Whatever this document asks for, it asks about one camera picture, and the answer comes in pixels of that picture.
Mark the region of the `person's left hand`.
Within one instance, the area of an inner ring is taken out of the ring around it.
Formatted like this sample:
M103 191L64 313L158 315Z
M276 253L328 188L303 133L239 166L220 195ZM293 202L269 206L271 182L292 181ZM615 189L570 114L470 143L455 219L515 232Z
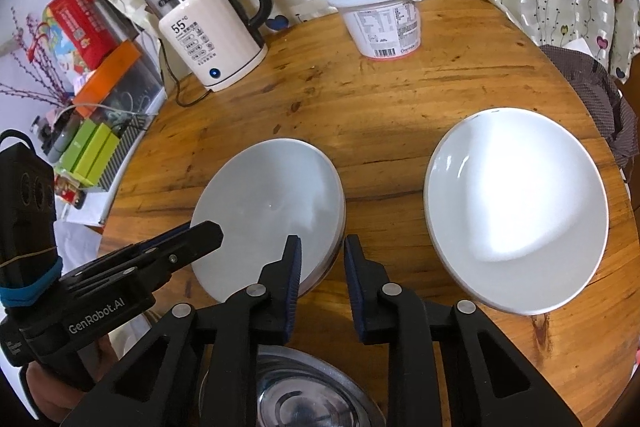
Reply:
M107 336L96 340L94 344L98 361L91 375L94 381L100 381L118 358ZM56 423L62 423L85 395L49 374L37 362L32 362L27 367L26 381L35 405L45 417Z

